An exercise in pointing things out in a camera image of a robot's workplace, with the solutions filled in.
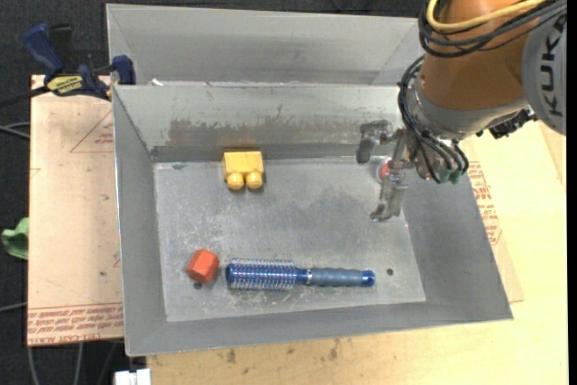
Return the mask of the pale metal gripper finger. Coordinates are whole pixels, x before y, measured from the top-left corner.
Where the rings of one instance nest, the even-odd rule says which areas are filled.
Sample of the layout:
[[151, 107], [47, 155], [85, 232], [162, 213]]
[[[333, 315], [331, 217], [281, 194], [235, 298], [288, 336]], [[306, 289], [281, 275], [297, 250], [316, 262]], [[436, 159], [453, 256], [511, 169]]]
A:
[[362, 124], [360, 134], [356, 160], [359, 164], [365, 164], [371, 159], [371, 152], [376, 146], [396, 141], [402, 134], [402, 130], [394, 128], [387, 120], [379, 120]]
[[380, 189], [380, 199], [370, 218], [382, 222], [400, 215], [407, 187], [395, 182], [383, 182]]

